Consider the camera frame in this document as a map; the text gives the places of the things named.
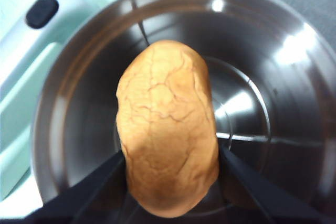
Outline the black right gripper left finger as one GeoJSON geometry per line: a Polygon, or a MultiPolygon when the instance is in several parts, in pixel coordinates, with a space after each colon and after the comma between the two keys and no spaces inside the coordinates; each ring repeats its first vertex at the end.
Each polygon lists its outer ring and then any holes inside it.
{"type": "Polygon", "coordinates": [[[125,159],[114,154],[44,207],[42,223],[118,223],[125,199],[125,159]]]}

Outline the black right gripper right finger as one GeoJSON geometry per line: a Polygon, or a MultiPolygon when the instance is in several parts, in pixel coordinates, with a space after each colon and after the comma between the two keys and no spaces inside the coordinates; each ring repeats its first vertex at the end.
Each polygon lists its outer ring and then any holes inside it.
{"type": "Polygon", "coordinates": [[[251,169],[227,148],[219,147],[222,167],[244,187],[269,223],[335,223],[328,217],[288,194],[251,169]]]}

